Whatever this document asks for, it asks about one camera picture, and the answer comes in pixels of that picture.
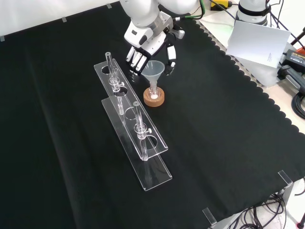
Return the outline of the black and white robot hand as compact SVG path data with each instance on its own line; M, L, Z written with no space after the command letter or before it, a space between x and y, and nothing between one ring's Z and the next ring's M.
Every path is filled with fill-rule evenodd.
M147 27L137 27L130 23L124 38L131 44L127 54L126 62L129 64L130 72L140 75L148 61L165 47L167 64L164 73L172 74L176 65L176 49L167 35L181 40L185 31L176 24L182 17L173 18L169 14L160 11L156 20Z

